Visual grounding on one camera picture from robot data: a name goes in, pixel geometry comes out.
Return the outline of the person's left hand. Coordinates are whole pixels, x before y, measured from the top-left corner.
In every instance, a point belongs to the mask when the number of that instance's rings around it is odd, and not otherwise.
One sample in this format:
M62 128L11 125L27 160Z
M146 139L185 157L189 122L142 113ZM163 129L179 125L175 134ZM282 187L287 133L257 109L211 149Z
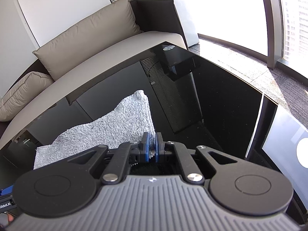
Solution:
M14 220L14 217L9 213L1 213L0 214L0 228L1 230L4 230L6 226L8 226L12 221Z

